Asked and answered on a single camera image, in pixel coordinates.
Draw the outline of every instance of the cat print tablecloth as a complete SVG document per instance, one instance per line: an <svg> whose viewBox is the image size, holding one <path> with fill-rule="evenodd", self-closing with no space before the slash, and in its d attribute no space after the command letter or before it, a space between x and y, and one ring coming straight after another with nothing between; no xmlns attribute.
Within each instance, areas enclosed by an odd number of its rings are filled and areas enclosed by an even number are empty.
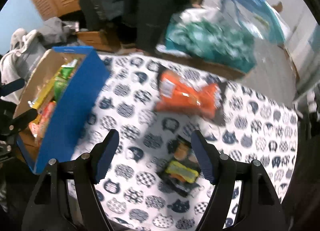
<svg viewBox="0 0 320 231"><path fill-rule="evenodd" d="M209 143L236 161L261 161L282 200L297 154L297 116L294 111L264 95L229 82L224 102L225 127L197 116L154 113L159 100L156 85L158 65L183 76L194 86L225 81L205 71L143 55L101 55L111 70L96 100L73 159L89 152L110 129L120 134L120 143L104 180L96 185L106 215L137 230L170 231L196 229L214 186L201 175L187 198L168 188L156 172L172 157L177 135L190 140L200 129ZM76 196L74 186L70 192ZM225 227L233 224L241 190L235 184Z"/></svg>

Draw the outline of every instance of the white tablecloth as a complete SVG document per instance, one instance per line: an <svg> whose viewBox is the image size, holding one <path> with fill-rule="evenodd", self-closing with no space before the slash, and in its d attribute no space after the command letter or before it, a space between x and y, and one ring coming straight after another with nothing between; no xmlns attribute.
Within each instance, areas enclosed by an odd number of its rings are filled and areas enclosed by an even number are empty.
<svg viewBox="0 0 320 231"><path fill-rule="evenodd" d="M158 63L177 71L197 86L225 81L208 72L152 57L100 55L112 76L97 98L83 135L73 154L89 152L110 129L120 133L112 165L96 190L107 216L137 230L196 229L213 186L202 177L187 198L164 185L156 172L172 157L171 140L190 140L200 129L209 143L234 160L261 161L282 200L297 154L297 115L283 105L235 82L226 90L226 126L173 113L154 113L158 101ZM75 196L72 183L71 193ZM237 211L241 182L235 183L225 227Z"/></svg>

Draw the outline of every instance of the light blue wall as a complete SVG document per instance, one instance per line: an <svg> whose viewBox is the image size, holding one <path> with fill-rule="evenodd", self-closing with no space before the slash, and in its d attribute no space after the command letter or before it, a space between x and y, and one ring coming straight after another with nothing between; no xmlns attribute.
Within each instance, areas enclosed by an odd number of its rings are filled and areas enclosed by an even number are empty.
<svg viewBox="0 0 320 231"><path fill-rule="evenodd" d="M30 32L41 27L42 18L31 0L8 0L0 11L0 54L10 48L10 39L18 28Z"/></svg>

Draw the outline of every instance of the red snack package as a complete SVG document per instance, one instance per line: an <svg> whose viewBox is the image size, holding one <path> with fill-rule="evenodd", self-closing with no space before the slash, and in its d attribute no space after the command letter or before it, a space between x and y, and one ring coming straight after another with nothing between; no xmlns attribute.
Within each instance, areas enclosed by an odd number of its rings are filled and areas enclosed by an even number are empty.
<svg viewBox="0 0 320 231"><path fill-rule="evenodd" d="M196 91L177 73L160 66L158 71L160 101L156 111L170 111L202 116L219 126L224 126L223 101L227 83L212 83Z"/></svg>

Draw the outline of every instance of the blue box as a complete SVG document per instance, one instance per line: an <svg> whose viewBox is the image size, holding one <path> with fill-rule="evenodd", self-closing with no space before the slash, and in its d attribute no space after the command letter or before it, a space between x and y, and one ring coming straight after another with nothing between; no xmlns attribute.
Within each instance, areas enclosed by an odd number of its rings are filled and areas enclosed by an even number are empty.
<svg viewBox="0 0 320 231"><path fill-rule="evenodd" d="M53 50L62 55L72 53L86 56L57 102L35 162L21 138L17 140L27 164L37 174L43 171L52 158L59 162L71 159L87 116L110 76L93 47L54 47Z"/></svg>

